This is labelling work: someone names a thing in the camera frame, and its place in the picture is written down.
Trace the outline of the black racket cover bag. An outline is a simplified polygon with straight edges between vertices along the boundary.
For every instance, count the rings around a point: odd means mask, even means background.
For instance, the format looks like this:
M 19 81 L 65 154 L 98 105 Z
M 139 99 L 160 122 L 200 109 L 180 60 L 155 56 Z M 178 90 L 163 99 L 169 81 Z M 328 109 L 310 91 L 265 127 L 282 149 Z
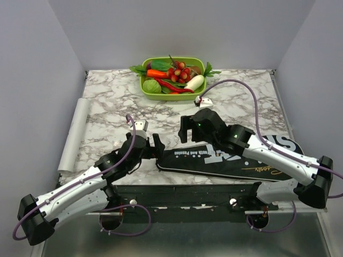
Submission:
M 161 171 L 226 179 L 278 182 L 290 176 L 254 159 L 224 153 L 210 144 L 164 150 L 156 161 Z

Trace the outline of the white shuttlecock tube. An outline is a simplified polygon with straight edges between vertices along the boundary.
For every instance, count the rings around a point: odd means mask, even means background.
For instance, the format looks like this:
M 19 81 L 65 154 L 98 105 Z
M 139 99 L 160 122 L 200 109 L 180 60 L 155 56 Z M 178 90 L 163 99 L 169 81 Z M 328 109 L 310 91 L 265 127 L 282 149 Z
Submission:
M 79 147 L 84 138 L 89 110 L 90 101 L 84 98 L 79 98 L 57 169 L 59 173 L 73 171 Z

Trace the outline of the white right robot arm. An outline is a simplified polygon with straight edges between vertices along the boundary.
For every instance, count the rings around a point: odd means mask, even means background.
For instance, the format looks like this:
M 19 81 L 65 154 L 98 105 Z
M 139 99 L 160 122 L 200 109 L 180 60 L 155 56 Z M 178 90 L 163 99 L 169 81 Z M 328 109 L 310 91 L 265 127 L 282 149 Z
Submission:
M 192 132 L 193 142 L 207 142 L 222 152 L 261 161 L 290 176 L 282 182 L 259 184 L 246 198 L 251 209 L 275 201 L 294 200 L 317 209 L 326 207 L 333 179 L 329 172 L 333 167 L 331 158 L 308 157 L 265 141 L 242 125 L 226 125 L 209 108 L 181 117 L 178 133 L 181 143 L 187 142 L 188 130 Z

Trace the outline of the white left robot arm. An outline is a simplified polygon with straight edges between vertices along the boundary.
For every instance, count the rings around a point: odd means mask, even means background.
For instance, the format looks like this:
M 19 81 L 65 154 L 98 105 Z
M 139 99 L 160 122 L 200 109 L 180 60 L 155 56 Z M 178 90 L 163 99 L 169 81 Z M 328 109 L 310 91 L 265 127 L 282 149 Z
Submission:
M 12 238 L 27 240 L 34 246 L 51 237 L 57 227 L 70 218 L 121 208 L 121 199 L 112 183 L 133 173 L 143 159 L 160 156 L 165 145 L 157 133 L 153 134 L 153 141 L 154 146 L 151 146 L 147 137 L 128 133 L 121 148 L 102 156 L 72 181 L 43 195 L 24 196 Z

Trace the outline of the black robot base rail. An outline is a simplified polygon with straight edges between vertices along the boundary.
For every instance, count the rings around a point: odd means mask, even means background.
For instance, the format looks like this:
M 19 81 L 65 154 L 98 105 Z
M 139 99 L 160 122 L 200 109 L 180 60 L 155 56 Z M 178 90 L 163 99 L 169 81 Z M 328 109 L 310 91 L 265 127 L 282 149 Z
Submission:
M 116 221 L 138 224 L 232 222 L 244 223 L 248 211 L 266 225 L 267 211 L 277 207 L 262 203 L 255 194 L 258 184 L 248 185 L 118 185 L 106 189 L 105 226 Z

